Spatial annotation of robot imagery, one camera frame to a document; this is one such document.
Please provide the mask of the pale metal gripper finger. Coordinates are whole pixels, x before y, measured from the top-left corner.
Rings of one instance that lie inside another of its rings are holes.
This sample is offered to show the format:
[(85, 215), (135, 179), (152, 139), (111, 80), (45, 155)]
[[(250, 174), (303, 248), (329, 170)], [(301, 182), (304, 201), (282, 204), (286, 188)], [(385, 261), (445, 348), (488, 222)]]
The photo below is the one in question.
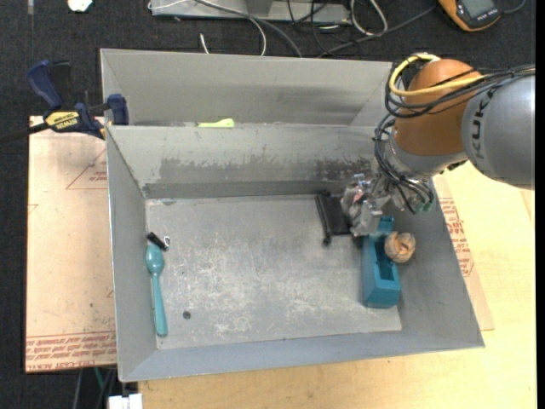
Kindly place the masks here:
[(366, 232), (375, 233), (382, 218), (382, 209), (375, 204), (366, 203)]
[(367, 215), (362, 209), (350, 209), (350, 232), (354, 237), (361, 237), (367, 234)]

